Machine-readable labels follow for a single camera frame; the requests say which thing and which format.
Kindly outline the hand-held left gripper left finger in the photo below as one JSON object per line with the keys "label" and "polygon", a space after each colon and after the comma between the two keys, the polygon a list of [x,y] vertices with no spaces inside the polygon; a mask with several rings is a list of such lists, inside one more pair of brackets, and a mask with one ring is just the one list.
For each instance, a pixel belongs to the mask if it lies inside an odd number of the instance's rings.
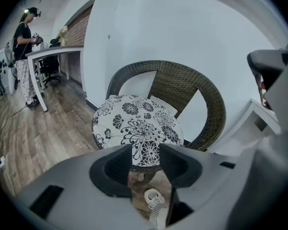
{"label": "hand-held left gripper left finger", "polygon": [[132,166],[130,144],[102,149],[92,163],[89,176],[96,188],[110,197],[131,197],[128,176]]}

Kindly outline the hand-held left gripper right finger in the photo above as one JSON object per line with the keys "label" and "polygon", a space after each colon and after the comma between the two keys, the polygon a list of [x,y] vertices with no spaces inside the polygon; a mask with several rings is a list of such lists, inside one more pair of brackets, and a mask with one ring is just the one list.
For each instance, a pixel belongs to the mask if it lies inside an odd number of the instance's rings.
{"label": "hand-held left gripper right finger", "polygon": [[180,200],[178,189],[191,187],[201,176],[203,166],[197,159],[189,157],[167,144],[161,144],[159,152],[161,168],[172,187],[166,218],[166,225],[171,226],[194,212],[187,203]]}

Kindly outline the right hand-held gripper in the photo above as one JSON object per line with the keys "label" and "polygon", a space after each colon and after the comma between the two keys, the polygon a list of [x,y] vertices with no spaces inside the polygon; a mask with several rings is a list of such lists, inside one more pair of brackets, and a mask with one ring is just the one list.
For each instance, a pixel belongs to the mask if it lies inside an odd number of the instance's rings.
{"label": "right hand-held gripper", "polygon": [[247,62],[259,88],[263,80],[282,132],[288,132],[288,50],[255,50],[247,55]]}

